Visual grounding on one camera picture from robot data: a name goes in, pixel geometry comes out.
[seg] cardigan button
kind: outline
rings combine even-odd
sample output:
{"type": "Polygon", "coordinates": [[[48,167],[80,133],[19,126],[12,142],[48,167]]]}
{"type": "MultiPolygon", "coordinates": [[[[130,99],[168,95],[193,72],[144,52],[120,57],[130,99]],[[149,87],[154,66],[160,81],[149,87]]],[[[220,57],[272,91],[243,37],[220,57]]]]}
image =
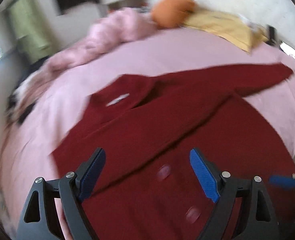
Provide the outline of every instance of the cardigan button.
{"type": "Polygon", "coordinates": [[[187,220],[187,222],[193,224],[196,222],[199,216],[200,216],[199,209],[196,206],[192,206],[185,214],[185,219],[187,220]]]}
{"type": "Polygon", "coordinates": [[[171,173],[171,167],[168,164],[163,165],[158,171],[158,179],[159,181],[163,181],[166,179],[171,173]]]}

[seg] bed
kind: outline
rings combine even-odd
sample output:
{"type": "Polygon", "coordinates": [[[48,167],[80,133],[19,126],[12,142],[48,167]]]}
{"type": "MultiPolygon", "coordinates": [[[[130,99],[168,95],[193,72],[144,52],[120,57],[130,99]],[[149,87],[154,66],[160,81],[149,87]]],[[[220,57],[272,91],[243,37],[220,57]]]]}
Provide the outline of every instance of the bed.
{"type": "Polygon", "coordinates": [[[289,154],[294,157],[295,60],[265,43],[248,54],[228,41],[203,31],[183,28],[162,30],[143,40],[122,44],[88,64],[64,72],[38,100],[21,126],[14,124],[8,127],[0,158],[0,191],[10,217],[10,227],[17,228],[34,179],[40,176],[46,180],[58,178],[51,153],[81,119],[88,96],[119,75],[158,76],[216,65],[278,62],[291,68],[294,75],[245,99],[276,130],[289,154]]]}

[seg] red cardigan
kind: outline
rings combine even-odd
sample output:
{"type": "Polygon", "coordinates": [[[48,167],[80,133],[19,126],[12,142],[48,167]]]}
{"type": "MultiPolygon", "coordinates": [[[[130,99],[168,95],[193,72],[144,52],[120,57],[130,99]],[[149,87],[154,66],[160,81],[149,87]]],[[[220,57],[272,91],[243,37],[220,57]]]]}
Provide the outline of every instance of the red cardigan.
{"type": "Polygon", "coordinates": [[[100,240],[195,240],[214,205],[190,166],[194,147],[232,176],[261,176],[277,216],[294,219],[295,192],[267,180],[291,175],[295,165],[276,131],[242,99],[291,74],[275,64],[123,75],[93,94],[83,119],[53,156],[63,176],[96,147],[105,149],[94,195],[83,203],[100,240]]]}

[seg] orange pillow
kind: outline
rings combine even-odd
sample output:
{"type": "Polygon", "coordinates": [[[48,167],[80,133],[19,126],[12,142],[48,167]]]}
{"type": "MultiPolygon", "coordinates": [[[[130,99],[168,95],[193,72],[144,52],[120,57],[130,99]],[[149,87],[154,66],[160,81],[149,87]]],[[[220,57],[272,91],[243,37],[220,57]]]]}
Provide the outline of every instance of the orange pillow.
{"type": "Polygon", "coordinates": [[[161,0],[153,8],[151,17],[159,28],[176,28],[194,12],[194,0],[161,0]]]}

